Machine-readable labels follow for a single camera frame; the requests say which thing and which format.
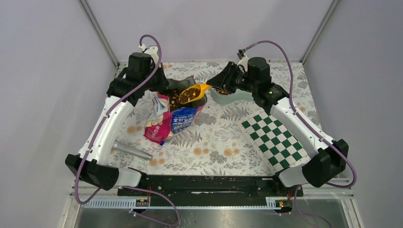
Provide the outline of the orange plastic scoop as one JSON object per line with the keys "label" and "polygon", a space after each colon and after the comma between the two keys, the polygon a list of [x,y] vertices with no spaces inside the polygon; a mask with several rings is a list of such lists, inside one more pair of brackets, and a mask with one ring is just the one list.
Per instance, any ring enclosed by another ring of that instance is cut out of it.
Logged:
{"label": "orange plastic scoop", "polygon": [[195,84],[180,93],[179,103],[187,104],[204,97],[205,91],[211,89],[212,86],[208,84]]}

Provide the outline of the pink pet food bag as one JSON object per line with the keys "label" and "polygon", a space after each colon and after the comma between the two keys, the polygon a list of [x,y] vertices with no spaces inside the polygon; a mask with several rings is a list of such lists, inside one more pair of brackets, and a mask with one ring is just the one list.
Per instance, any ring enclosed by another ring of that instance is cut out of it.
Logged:
{"label": "pink pet food bag", "polygon": [[196,84],[194,76],[168,79],[168,82],[167,89],[153,96],[152,112],[144,128],[144,137],[159,145],[190,127],[207,103],[207,96],[195,102],[179,103],[180,93]]}

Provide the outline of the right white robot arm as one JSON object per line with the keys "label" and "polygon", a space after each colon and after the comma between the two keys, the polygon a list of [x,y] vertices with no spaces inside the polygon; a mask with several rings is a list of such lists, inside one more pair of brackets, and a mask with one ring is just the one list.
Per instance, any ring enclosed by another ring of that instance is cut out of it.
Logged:
{"label": "right white robot arm", "polygon": [[335,141],[321,132],[297,109],[291,94],[271,81],[270,66],[266,59],[252,57],[246,65],[229,62],[206,83],[229,94],[236,90],[251,93],[254,102],[267,114],[278,119],[307,152],[310,157],[307,163],[277,172],[278,179],[272,183],[277,195],[284,196],[291,187],[306,183],[317,188],[329,184],[346,167],[353,172],[353,180],[346,187],[355,184],[356,172],[347,159],[349,146],[346,141]]}

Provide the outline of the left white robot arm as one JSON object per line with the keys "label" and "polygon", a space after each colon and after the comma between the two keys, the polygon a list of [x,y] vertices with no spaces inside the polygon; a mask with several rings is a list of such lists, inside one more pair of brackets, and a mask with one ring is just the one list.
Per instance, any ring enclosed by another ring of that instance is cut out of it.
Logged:
{"label": "left white robot arm", "polygon": [[79,180],[103,190],[127,186],[135,195],[147,191],[147,183],[134,169],[108,165],[110,151],[128,114],[147,90],[163,91],[168,86],[163,67],[150,49],[129,56],[128,66],[109,85],[102,113],[87,142],[76,155],[68,154],[66,166]]}

